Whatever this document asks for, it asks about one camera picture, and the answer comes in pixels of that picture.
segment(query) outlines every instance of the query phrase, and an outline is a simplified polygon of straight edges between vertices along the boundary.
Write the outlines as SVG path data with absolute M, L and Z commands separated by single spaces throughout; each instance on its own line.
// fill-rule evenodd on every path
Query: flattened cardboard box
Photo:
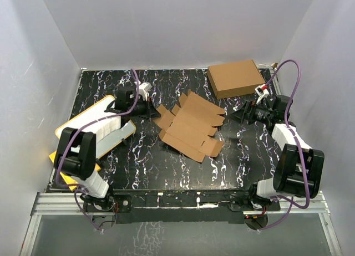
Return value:
M 209 66 L 207 77 L 217 99 L 252 94 L 265 83 L 253 60 Z
M 160 139 L 200 163 L 206 155 L 216 157 L 224 142 L 211 136 L 216 133 L 216 127 L 223 124 L 224 109 L 191 90 L 179 97 L 179 103 L 171 112 L 163 105 L 158 107 L 161 118 L 154 122 L 161 128 Z

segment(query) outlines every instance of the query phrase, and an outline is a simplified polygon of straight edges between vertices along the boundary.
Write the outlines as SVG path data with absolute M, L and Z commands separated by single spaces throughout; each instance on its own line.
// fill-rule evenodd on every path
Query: black bracket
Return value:
M 320 150 L 302 149 L 305 159 L 310 197 L 318 194 L 324 163 L 324 153 Z M 305 197 L 305 183 L 300 169 L 300 156 L 296 145 L 285 144 L 273 177 L 273 187 L 277 192 Z
M 60 136 L 57 153 L 55 154 L 54 167 L 58 168 L 70 139 L 77 129 L 66 127 Z M 80 146 L 79 152 L 73 152 L 72 148 Z M 62 172 L 69 176 L 86 180 L 95 169 L 96 134 L 92 132 L 80 132 L 75 138 L 70 150 L 65 157 Z
M 116 92 L 116 99 L 112 101 L 106 108 L 105 112 L 121 113 L 129 110 L 134 102 L 134 95 L 136 90 L 134 87 L 125 86 L 120 87 Z M 146 101 L 143 100 L 142 96 L 139 96 L 138 102 L 133 109 L 133 111 L 128 115 L 128 117 L 137 116 L 142 119 L 156 119 L 160 117 L 159 112 L 154 108 L 152 99 L 148 97 Z
M 266 124 L 266 129 L 273 130 L 275 124 L 284 122 L 284 114 L 286 110 L 289 97 L 284 95 L 276 95 L 274 97 L 268 96 L 260 104 L 256 104 L 256 101 L 247 101 L 244 105 L 233 112 L 231 118 L 243 124 L 247 121 L 249 125 L 255 121 Z

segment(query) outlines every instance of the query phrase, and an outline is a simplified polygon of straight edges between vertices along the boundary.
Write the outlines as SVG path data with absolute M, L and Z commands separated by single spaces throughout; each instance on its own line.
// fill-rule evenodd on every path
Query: small white object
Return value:
M 146 101 L 149 97 L 148 91 L 151 89 L 150 83 L 141 83 L 139 84 L 139 95 L 143 97 L 143 100 Z
M 261 100 L 268 97 L 270 95 L 270 93 L 267 90 L 267 87 L 265 87 L 263 89 L 263 87 L 265 87 L 265 84 L 259 85 L 258 87 L 255 88 L 255 92 L 258 94 L 259 98 L 256 101 L 256 104 L 260 104 Z
M 106 196 L 109 185 L 100 177 L 96 170 L 86 180 L 81 180 L 75 176 L 72 176 L 72 178 L 87 188 L 90 196 L 96 198 L 104 198 Z
M 205 208 L 218 208 L 218 204 L 213 204 L 213 203 L 206 203 L 203 205 L 199 205 L 199 209 L 205 209 Z
M 262 206 L 261 206 L 260 204 L 253 203 L 253 202 L 251 202 L 251 204 L 253 205 L 253 208 L 254 208 L 255 210 L 262 209 Z
M 298 138 L 303 149 L 309 150 L 312 148 L 301 139 L 295 127 L 290 126 L 290 128 L 295 132 L 296 137 Z M 286 126 L 286 124 L 275 124 L 271 137 L 277 142 L 281 150 L 283 150 L 285 144 L 297 145 L 292 132 Z
M 103 210 L 103 209 L 102 209 L 102 207 L 101 207 L 100 205 L 95 204 L 95 203 L 93 203 L 93 205 L 94 205 L 94 207 L 95 207 L 97 210 L 100 210 L 100 211 L 102 211 L 102 210 Z
M 257 183 L 256 194 L 262 198 L 269 199 L 271 196 L 276 196 L 278 193 L 273 188 L 273 178 L 267 180 L 260 180 Z

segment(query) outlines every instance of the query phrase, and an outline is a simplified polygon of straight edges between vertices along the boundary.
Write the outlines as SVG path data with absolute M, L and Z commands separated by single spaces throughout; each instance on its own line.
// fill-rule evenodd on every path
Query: black motor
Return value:
M 267 97 L 260 104 L 256 104 L 256 101 L 246 102 L 241 109 L 231 114 L 232 118 L 239 123 L 247 121 L 249 125 L 255 121 L 266 124 L 266 129 L 272 131 L 275 124 L 284 122 L 284 114 L 287 103 L 289 101 L 288 96 L 276 95 L 274 98 Z
M 118 114 L 129 110 L 134 102 L 136 89 L 132 86 L 120 87 L 115 95 L 116 99 L 107 106 L 105 112 Z M 129 114 L 129 117 L 133 116 L 142 117 L 143 119 L 156 119 L 160 117 L 160 114 L 154 108 L 151 97 L 148 97 L 147 100 L 144 101 L 143 97 L 140 95 L 137 105 Z

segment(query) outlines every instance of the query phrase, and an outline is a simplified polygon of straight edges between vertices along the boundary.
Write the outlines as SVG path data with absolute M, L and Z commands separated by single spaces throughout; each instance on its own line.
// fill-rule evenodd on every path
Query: white foam pad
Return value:
M 105 98 L 98 101 L 96 104 L 92 105 L 85 111 L 81 112 L 79 115 L 69 120 L 67 123 L 59 127 L 55 134 L 58 138 L 62 134 L 62 131 L 66 127 L 72 127 L 73 129 L 79 129 L 80 127 L 86 125 L 87 123 L 99 119 L 101 117 L 115 115 L 111 112 L 104 112 L 106 107 L 115 100 L 112 95 L 108 95 Z M 96 143 L 101 141 L 111 132 L 118 130 L 121 127 L 121 117 L 116 116 L 111 119 L 105 119 L 100 122 L 96 122 L 91 126 L 88 126 L 83 131 L 92 132 L 96 134 Z

